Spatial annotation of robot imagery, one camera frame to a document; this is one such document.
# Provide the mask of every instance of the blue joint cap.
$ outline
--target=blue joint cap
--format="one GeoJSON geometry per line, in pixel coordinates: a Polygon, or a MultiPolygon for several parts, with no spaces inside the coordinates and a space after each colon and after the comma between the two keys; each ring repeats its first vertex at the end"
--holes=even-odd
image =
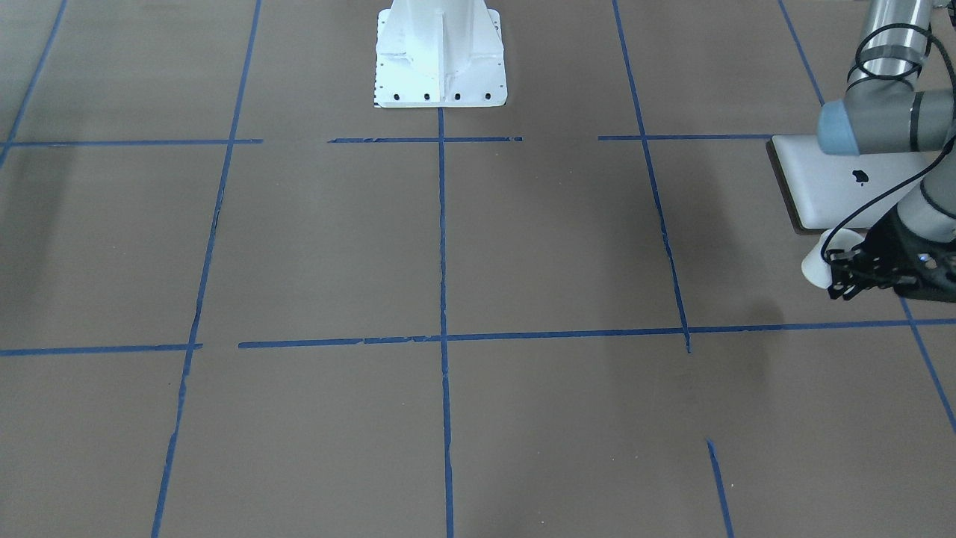
{"type": "Polygon", "coordinates": [[[828,155],[859,155],[857,136],[850,125],[850,115],[843,101],[830,101],[820,110],[816,123],[816,139],[828,155]]]}

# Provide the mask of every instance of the apple logo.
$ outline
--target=apple logo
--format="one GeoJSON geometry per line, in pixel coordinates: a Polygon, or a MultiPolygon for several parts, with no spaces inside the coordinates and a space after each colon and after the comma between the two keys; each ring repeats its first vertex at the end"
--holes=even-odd
{"type": "Polygon", "coordinates": [[[853,177],[857,178],[857,183],[859,183],[861,187],[870,181],[870,176],[866,175],[866,172],[863,170],[853,170],[853,177]]]}

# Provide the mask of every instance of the metal cylinder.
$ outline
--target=metal cylinder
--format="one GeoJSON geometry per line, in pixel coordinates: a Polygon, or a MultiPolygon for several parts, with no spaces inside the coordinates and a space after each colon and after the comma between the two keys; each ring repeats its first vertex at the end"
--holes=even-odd
{"type": "Polygon", "coordinates": [[[956,159],[946,157],[897,204],[900,221],[923,239],[956,239],[956,159]]]}
{"type": "MultiPolygon", "coordinates": [[[[862,41],[879,28],[894,23],[911,24],[927,29],[932,9],[932,0],[872,0],[859,39],[862,41]]],[[[903,47],[911,51],[914,56],[922,56],[926,50],[926,38],[912,30],[888,30],[871,39],[863,48],[863,52],[877,48],[886,50],[886,47],[903,47]]],[[[877,75],[900,75],[909,71],[913,64],[904,59],[879,57],[864,61],[863,66],[877,75]]],[[[915,86],[918,75],[914,73],[906,80],[915,86]]],[[[859,69],[854,69],[848,82],[852,85],[863,78],[866,78],[866,75],[859,69]]]]}

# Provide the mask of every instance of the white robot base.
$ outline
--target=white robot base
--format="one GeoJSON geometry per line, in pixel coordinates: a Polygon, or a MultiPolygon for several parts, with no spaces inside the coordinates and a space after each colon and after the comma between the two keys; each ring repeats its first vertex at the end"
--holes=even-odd
{"type": "Polygon", "coordinates": [[[395,0],[379,13],[375,106],[501,106],[501,16],[484,0],[395,0]]]}

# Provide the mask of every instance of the brown floor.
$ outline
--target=brown floor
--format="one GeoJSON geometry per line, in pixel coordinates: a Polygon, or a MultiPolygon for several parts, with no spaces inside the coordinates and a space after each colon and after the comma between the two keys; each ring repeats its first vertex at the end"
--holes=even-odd
{"type": "Polygon", "coordinates": [[[445,111],[387,7],[0,3],[0,536],[953,536],[956,306],[811,287],[764,149],[865,2],[489,0],[445,111]]]}

